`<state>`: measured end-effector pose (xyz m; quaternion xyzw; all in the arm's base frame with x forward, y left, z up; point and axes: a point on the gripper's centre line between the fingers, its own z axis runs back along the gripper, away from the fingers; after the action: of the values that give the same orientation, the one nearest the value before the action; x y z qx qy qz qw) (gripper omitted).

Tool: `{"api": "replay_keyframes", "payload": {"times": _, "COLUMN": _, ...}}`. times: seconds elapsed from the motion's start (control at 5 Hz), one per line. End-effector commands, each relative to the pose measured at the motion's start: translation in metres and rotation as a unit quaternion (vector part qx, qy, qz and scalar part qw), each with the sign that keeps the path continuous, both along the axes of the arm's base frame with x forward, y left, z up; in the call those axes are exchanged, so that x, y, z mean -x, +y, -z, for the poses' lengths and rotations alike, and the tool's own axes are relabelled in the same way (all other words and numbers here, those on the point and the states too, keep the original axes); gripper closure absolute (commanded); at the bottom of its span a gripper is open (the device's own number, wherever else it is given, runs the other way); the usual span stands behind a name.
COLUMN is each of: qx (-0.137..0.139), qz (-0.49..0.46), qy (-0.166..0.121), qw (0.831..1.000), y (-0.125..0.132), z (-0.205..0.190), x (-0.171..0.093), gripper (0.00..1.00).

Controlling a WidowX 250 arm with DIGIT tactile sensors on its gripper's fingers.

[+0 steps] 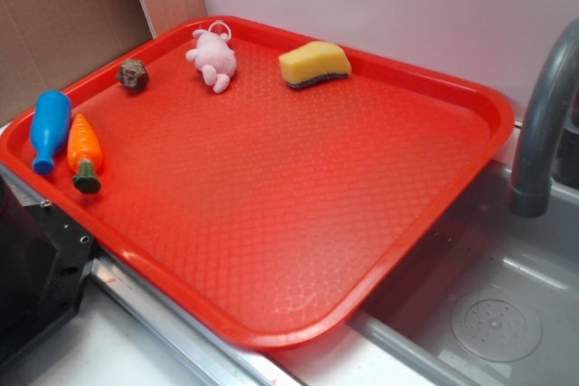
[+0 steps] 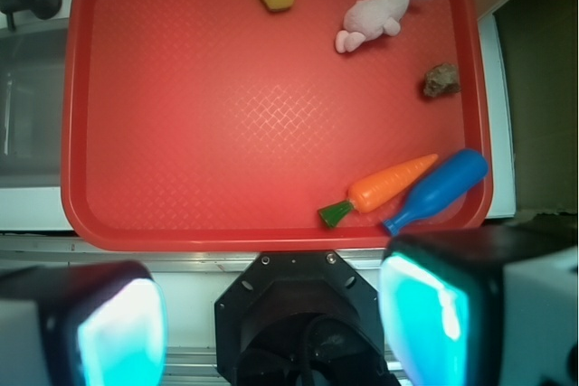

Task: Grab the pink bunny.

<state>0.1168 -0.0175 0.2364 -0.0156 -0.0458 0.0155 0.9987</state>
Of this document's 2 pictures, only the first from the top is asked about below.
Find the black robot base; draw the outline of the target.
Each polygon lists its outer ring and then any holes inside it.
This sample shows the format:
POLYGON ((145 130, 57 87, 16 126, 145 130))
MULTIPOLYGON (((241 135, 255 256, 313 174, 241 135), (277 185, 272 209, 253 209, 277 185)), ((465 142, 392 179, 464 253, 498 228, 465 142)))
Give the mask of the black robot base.
POLYGON ((51 202, 23 205, 1 181, 1 368, 75 317, 94 237, 51 202))

